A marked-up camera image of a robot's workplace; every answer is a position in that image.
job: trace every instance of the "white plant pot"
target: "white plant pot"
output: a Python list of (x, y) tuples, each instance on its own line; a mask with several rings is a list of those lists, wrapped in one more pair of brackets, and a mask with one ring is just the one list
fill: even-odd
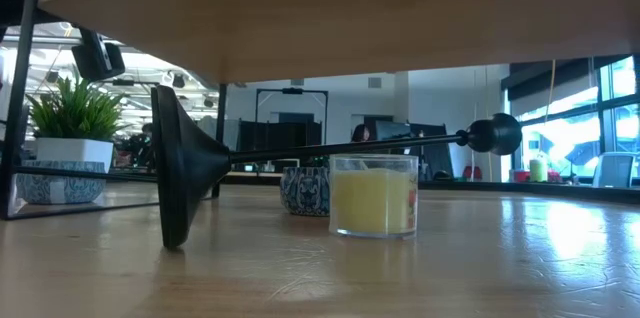
[(38, 138), (36, 160), (103, 162), (109, 173), (113, 156), (113, 143), (91, 139)]

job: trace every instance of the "office chair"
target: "office chair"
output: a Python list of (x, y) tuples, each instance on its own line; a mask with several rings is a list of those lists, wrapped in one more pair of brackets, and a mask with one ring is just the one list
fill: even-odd
[(636, 154), (607, 152), (600, 155), (593, 175), (594, 188), (631, 188)]

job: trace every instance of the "window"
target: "window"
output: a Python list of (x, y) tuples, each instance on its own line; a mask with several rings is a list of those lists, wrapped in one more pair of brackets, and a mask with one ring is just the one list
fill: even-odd
[[(549, 106), (549, 114), (556, 114), (569, 111), (574, 108), (583, 107), (598, 102), (598, 87), (591, 87), (566, 98), (556, 100)], [(524, 113), (516, 117), (519, 121), (528, 121), (544, 117), (547, 113), (547, 106), (540, 107), (531, 112)]]
[(625, 97), (636, 92), (636, 71), (633, 56), (600, 68), (602, 99)]
[(522, 128), (522, 165), (543, 157), (561, 176), (572, 173), (592, 177), (600, 155), (600, 120), (597, 113), (525, 126)]
[[(613, 149), (616, 152), (638, 154), (640, 151), (640, 120), (638, 105), (631, 104), (613, 109), (615, 124), (613, 125)], [(632, 177), (640, 177), (638, 162), (632, 169)]]

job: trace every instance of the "green leaves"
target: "green leaves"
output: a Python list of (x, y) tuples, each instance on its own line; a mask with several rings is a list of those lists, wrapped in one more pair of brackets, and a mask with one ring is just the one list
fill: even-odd
[(110, 141), (123, 126), (118, 103), (124, 95), (111, 97), (89, 87), (89, 81), (76, 75), (75, 87), (70, 79), (59, 79), (59, 94), (42, 95), (40, 102), (27, 95), (33, 107), (33, 119), (40, 137), (79, 138)]

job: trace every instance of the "white wall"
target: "white wall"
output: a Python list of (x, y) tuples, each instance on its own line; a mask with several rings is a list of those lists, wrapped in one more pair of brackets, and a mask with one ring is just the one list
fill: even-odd
[[(382, 88), (368, 88), (369, 77), (381, 77)], [(229, 87), (227, 118), (253, 121), (258, 88), (282, 89), (291, 87), (290, 81), (248, 84), (246, 88)], [(361, 74), (345, 77), (305, 79), (305, 90), (329, 91), (327, 144), (351, 140), (353, 115), (393, 115), (394, 75), (386, 73)], [(259, 122), (273, 122), (277, 113), (313, 113), (316, 122), (324, 122), (324, 95), (283, 95), (263, 92), (260, 95)]]
[[(422, 124), (445, 124), (448, 134), (465, 129), (477, 119), (502, 111), (500, 80), (509, 74), (508, 65), (431, 69), (409, 72), (409, 121)], [(461, 176), (471, 165), (471, 149), (449, 145), (453, 173)], [(498, 157), (475, 154), (475, 164), (483, 173), (483, 181), (501, 180)]]
[[(508, 65), (433, 69), (396, 74), (364, 74), (345, 77), (306, 79), (306, 90), (328, 90), (329, 112), (327, 144), (348, 142), (353, 120), (360, 115), (393, 115), (397, 122), (445, 124), (449, 134), (465, 129), (477, 119), (502, 112), (503, 94), (500, 80), (509, 74)], [(369, 89), (368, 78), (382, 78), (382, 89)], [(248, 84), (246, 88), (229, 87), (227, 118), (253, 121), (257, 88), (281, 89), (290, 81)], [(262, 93), (258, 121), (275, 122), (278, 113), (313, 113), (316, 122), (324, 121), (324, 97), (285, 96)], [(468, 147), (450, 145), (453, 173), (459, 177), (471, 165)], [(501, 181), (501, 159), (489, 154), (475, 154), (475, 163), (483, 172), (483, 180)]]
[(409, 72), (396, 73), (393, 106), (393, 121), (405, 123), (409, 119)]

